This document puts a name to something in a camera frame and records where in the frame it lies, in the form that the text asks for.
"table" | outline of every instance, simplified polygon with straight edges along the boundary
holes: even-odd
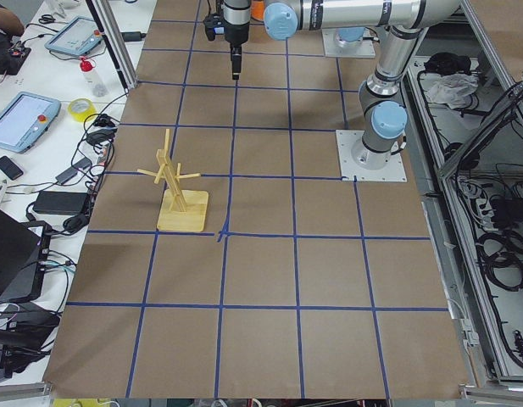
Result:
[[[113,1],[111,6],[121,30],[146,32],[155,3],[155,0],[133,4]],[[46,13],[49,13],[49,10],[44,3],[33,21],[36,22],[39,15]],[[84,3],[78,8],[68,10],[67,18],[72,19],[76,15],[90,16]],[[50,26],[58,29],[61,25]],[[38,26],[30,26],[26,29],[22,40],[46,32],[51,31]],[[62,103],[58,117],[33,148],[22,154],[10,153],[0,149],[0,157],[4,154],[8,155],[25,172],[17,181],[10,181],[9,185],[53,181],[57,174],[70,166],[71,155],[75,151],[76,144],[81,139],[83,133],[82,123],[74,121],[67,113],[70,101],[76,98],[90,98],[94,102],[96,110],[100,112],[107,103],[124,93],[108,53],[96,57],[95,60],[97,62],[97,71],[109,89],[109,93],[104,97],[95,98],[91,95],[89,87],[81,75],[78,61],[61,61],[51,56],[47,49],[44,48],[44,43],[47,39],[48,37],[43,37],[42,39],[29,41],[27,45],[32,47],[32,52],[19,74],[6,77],[3,83],[0,84],[0,111],[21,91],[56,98]],[[134,65],[137,65],[141,54],[142,42],[129,42],[126,46],[132,62]],[[99,46],[95,52],[102,49],[103,46]],[[125,101],[126,97],[119,99],[106,110],[106,113],[119,120],[123,113]],[[52,189],[74,192],[84,192],[86,190],[84,182],[74,187],[53,187]],[[25,207],[35,200],[36,194],[8,195],[8,198],[9,201],[4,202],[0,209],[18,221],[25,221]],[[37,219],[45,220],[52,227],[60,230],[61,224],[66,217],[37,215]],[[67,254],[72,259],[77,260],[85,236],[86,229],[72,237],[55,237],[52,240],[51,249]],[[57,309],[64,295],[65,287],[66,279],[63,272],[48,273],[43,283],[42,295],[35,302],[45,309]],[[22,374],[14,374],[11,379],[1,382],[0,385],[40,382],[47,363],[48,358],[33,363]]]

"brown paper surface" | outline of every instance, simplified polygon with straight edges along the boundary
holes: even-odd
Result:
[[[204,5],[156,8],[139,76],[168,83],[128,97],[45,375],[54,394],[458,397],[413,174],[340,181],[334,130],[363,125],[357,86],[376,61],[342,62],[342,84],[320,32],[286,56],[254,25],[235,84],[227,44],[195,22]],[[132,173],[157,169],[166,126],[182,172],[203,173],[181,181],[209,192],[203,233],[157,232],[163,186]]]

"black box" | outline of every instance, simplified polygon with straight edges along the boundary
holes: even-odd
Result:
[[[78,215],[86,211],[90,196],[85,192],[40,191],[33,211],[44,215]]]

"wooden base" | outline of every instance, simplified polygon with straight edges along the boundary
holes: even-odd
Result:
[[[169,210],[174,201],[171,190],[166,190],[159,211],[158,229],[160,231],[203,231],[204,220],[209,205],[209,193],[206,191],[182,190],[186,200],[186,212]]]

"white cloth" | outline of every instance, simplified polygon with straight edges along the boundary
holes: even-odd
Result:
[[[469,95],[478,87],[478,78],[472,75],[455,74],[443,76],[426,92],[430,103],[447,104],[449,108],[463,108],[470,104]]]

